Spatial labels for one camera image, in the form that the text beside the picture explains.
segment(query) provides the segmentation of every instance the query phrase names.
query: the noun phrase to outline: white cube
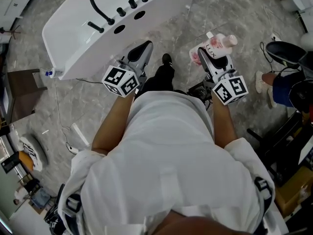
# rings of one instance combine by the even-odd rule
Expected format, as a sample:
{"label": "white cube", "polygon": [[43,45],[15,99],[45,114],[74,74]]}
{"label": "white cube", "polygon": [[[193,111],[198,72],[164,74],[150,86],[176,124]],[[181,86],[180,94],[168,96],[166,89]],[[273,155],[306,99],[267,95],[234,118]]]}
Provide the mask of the white cube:
{"label": "white cube", "polygon": [[108,90],[122,97],[129,95],[139,86],[135,72],[110,65],[102,83]]}
{"label": "white cube", "polygon": [[243,76],[222,79],[213,91],[223,105],[236,102],[249,93]]}

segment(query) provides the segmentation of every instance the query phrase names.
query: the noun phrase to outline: black shoe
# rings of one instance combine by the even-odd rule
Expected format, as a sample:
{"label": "black shoe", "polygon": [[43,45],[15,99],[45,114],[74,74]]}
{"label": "black shoe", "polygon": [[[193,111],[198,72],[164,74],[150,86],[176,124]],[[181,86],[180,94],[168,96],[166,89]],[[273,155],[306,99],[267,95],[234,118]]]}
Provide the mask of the black shoe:
{"label": "black shoe", "polygon": [[172,66],[172,58],[171,58],[170,54],[165,53],[162,57],[162,62],[163,62],[163,65]]}

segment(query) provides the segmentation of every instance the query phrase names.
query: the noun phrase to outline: faucet spout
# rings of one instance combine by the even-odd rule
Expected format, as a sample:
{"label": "faucet spout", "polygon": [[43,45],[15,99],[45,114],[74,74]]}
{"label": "faucet spout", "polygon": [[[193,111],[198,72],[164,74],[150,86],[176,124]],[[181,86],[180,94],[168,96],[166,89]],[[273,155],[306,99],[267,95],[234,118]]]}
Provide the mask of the faucet spout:
{"label": "faucet spout", "polygon": [[115,20],[112,18],[109,18],[106,14],[104,14],[96,5],[94,0],[90,0],[90,3],[92,5],[92,7],[94,8],[94,10],[100,15],[102,16],[105,20],[107,20],[108,25],[113,25],[115,23]]}

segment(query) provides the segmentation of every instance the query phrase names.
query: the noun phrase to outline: blue shorts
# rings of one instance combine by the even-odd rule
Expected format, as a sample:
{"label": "blue shorts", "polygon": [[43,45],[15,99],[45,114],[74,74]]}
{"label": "blue shorts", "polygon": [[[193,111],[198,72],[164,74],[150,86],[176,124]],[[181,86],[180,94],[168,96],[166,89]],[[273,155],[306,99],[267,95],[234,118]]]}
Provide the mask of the blue shorts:
{"label": "blue shorts", "polygon": [[289,100],[289,92],[296,83],[302,81],[303,79],[302,72],[276,77],[273,82],[274,101],[287,107],[293,107]]}

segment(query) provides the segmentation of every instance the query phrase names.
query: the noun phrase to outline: cardboard box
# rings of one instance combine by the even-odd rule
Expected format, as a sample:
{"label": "cardboard box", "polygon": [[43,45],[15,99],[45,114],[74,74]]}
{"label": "cardboard box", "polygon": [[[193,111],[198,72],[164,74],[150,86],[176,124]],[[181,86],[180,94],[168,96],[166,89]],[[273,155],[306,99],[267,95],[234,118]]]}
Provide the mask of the cardboard box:
{"label": "cardboard box", "polygon": [[312,184],[313,171],[303,166],[282,187],[276,187],[275,202],[284,218],[305,200],[303,194],[310,195]]}

